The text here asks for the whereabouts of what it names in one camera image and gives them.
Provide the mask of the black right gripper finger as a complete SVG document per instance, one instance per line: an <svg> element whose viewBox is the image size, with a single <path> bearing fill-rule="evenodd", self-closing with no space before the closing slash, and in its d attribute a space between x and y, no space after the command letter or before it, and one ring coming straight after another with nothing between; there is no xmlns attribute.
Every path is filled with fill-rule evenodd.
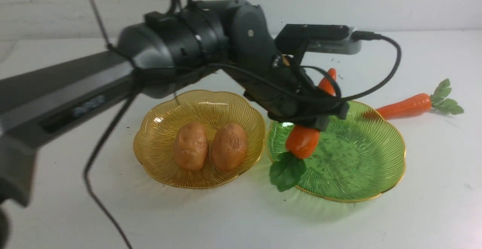
<svg viewBox="0 0 482 249"><path fill-rule="evenodd" d="M341 120L346 120L349 108L350 108L350 105L348 102L340 103L334 109L331 110L331 115L336 116Z"/></svg>
<svg viewBox="0 0 482 249"><path fill-rule="evenodd" d="M320 132L326 131L330 117L328 115L298 116L290 118L279 118L279 122L289 122L305 128L315 129Z"/></svg>

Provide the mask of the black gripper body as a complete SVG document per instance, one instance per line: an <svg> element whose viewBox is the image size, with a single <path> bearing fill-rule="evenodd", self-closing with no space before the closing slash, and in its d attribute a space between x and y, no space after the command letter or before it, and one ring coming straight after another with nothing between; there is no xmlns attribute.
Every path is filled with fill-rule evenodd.
<svg viewBox="0 0 482 249"><path fill-rule="evenodd" d="M280 53L229 53L226 72L241 87L243 96L279 118L328 115L341 102L320 90L300 67L283 63Z"/></svg>

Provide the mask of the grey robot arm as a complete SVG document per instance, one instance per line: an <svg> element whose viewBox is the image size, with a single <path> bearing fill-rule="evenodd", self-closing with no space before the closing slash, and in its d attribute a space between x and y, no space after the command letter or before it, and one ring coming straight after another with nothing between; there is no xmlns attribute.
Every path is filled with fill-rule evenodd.
<svg viewBox="0 0 482 249"><path fill-rule="evenodd" d="M300 62L306 52L345 54L345 25L288 24L276 38L262 8L246 0L194 1L178 12L150 12L126 27L116 46L1 80L1 201L31 200L37 151L122 100L95 146L83 178L140 94L165 98L223 69L276 121L323 131L348 103L317 90Z"/></svg>

